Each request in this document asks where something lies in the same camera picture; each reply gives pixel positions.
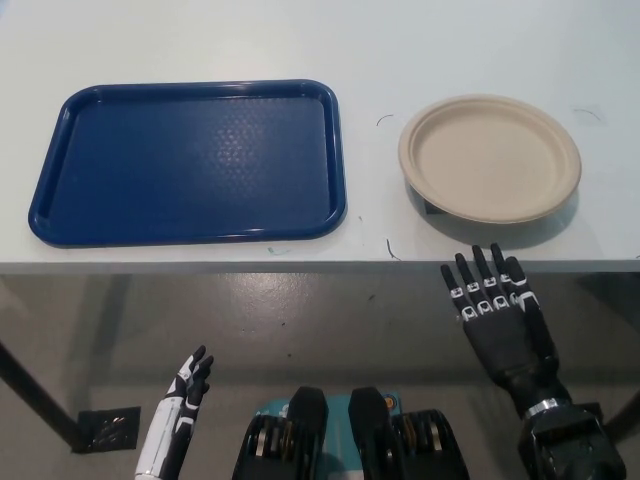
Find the blue tray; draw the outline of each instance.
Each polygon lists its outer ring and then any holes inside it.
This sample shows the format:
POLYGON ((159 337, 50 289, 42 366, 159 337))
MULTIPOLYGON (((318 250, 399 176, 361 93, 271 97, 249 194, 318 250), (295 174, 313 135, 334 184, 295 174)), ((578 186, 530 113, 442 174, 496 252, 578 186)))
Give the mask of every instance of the blue tray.
POLYGON ((345 206, 325 85, 109 85, 63 105, 29 225, 64 247, 301 239, 345 206))

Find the gray floor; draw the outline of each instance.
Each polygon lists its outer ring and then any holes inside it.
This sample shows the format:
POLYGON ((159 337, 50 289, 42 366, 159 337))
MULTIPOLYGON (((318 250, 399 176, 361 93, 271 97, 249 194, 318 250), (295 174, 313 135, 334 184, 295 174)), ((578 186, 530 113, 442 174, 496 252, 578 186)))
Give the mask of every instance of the gray floor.
MULTIPOLYGON (((607 416, 640 388, 640 312, 629 275, 536 276, 579 401, 607 416)), ((4 277, 0 338, 65 408, 142 405, 143 429, 195 346, 216 356, 182 478, 228 479, 265 401, 301 384, 327 393, 375 384, 405 409, 440 408, 474 479, 525 478, 519 423, 480 370, 434 274, 4 277)), ((132 478, 135 451, 68 449, 0 385, 3 478, 132 478)), ((640 478, 640 435, 620 451, 640 478)))

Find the paper plate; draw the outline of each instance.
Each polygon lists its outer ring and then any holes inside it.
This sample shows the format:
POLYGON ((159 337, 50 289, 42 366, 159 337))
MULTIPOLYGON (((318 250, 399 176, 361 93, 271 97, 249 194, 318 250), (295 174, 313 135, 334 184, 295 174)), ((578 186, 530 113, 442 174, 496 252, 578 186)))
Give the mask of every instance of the paper plate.
POLYGON ((580 153, 553 118, 525 103, 469 95, 418 113, 402 132, 402 170, 429 203, 485 223, 557 210, 578 186, 580 153))

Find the white robotic hand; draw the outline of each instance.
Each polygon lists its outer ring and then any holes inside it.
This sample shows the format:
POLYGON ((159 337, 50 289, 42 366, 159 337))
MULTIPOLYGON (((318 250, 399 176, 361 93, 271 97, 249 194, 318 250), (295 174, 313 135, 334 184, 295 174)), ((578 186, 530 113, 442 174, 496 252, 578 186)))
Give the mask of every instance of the white robotic hand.
POLYGON ((201 346, 182 366, 158 404, 144 441, 135 480, 177 480, 189 448, 213 357, 201 346))

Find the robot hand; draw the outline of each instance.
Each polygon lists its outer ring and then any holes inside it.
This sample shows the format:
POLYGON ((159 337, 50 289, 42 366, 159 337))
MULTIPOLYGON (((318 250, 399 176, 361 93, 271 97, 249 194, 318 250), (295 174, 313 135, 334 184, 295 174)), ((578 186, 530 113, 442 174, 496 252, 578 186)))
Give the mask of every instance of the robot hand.
POLYGON ((136 480, 178 478, 198 409, 209 390, 206 379, 211 373, 213 357, 204 358, 205 352, 201 346, 187 359, 158 404, 138 460, 136 480))
POLYGON ((509 392, 521 417, 545 408, 545 402, 570 403, 557 379, 557 351, 527 277, 514 257, 504 260, 497 244, 491 245, 491 253, 499 280, 480 247, 473 246, 482 286, 460 253, 455 259, 465 289, 449 266, 441 268, 465 334, 489 377, 509 392))
POLYGON ((491 253, 500 281, 482 250, 473 247, 482 287, 462 254, 456 265, 465 290, 451 269, 442 276, 463 329, 489 377, 504 388, 524 419, 518 450, 535 480, 620 480, 622 458, 602 428, 599 406, 573 405, 557 377, 558 354, 540 305, 514 257, 506 261, 498 245, 491 253))

